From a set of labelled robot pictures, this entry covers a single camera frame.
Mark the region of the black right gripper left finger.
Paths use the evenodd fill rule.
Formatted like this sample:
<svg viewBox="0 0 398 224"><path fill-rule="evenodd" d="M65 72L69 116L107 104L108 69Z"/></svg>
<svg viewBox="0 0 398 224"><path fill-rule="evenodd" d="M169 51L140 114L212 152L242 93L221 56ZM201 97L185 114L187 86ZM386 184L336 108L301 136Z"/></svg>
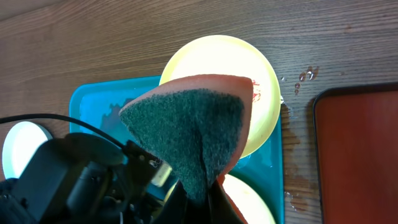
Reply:
<svg viewBox="0 0 398 224"><path fill-rule="evenodd" d="M153 224L183 224L187 207L187 194L181 181L175 187L165 203L160 215Z"/></svg>

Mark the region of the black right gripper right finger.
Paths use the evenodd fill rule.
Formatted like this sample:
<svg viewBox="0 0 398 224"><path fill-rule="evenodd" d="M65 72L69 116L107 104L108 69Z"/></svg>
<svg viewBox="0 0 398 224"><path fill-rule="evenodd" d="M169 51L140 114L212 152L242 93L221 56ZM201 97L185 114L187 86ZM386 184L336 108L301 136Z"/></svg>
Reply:
<svg viewBox="0 0 398 224"><path fill-rule="evenodd" d="M211 224L243 224L218 181L208 190Z"/></svg>

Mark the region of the yellow plate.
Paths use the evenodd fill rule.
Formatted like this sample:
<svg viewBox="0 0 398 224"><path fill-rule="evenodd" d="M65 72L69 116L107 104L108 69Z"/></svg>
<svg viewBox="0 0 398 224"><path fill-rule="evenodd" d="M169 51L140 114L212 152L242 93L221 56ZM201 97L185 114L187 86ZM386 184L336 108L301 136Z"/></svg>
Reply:
<svg viewBox="0 0 398 224"><path fill-rule="evenodd" d="M202 74L234 75L252 81L252 115L248 143L242 154L256 151L269 159L280 116L280 86L274 69L253 45L236 37L209 35L179 49L169 60L160 84Z"/></svg>
<svg viewBox="0 0 398 224"><path fill-rule="evenodd" d="M266 203L247 183L226 174L223 188L248 224L276 224Z"/></svg>

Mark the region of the orange green sponge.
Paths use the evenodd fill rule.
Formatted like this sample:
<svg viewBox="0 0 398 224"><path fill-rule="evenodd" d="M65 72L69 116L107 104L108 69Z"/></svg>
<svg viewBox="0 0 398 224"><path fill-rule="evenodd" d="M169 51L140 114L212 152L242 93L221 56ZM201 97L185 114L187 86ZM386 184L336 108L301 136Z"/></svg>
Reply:
<svg viewBox="0 0 398 224"><path fill-rule="evenodd" d="M119 112L141 148L166 162L187 197L203 204L248 140L253 85L233 75L194 75L164 83Z"/></svg>

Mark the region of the light blue plate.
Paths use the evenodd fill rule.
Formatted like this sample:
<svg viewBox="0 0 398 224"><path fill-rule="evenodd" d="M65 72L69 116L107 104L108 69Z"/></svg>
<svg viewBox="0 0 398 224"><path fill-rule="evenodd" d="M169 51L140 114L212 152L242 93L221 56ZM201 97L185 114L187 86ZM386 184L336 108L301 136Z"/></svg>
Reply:
<svg viewBox="0 0 398 224"><path fill-rule="evenodd" d="M52 138L52 135L39 124L30 121L15 124L7 133L2 147L2 169L5 179L18 179L36 150Z"/></svg>

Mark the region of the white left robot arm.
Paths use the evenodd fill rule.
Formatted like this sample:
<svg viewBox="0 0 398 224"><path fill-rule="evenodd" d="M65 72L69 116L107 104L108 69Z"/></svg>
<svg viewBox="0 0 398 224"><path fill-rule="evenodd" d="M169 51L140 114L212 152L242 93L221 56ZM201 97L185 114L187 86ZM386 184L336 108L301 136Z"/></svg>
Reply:
<svg viewBox="0 0 398 224"><path fill-rule="evenodd" d="M180 223L173 203L146 192L155 157L72 133L43 143L22 175L1 183L2 223Z"/></svg>

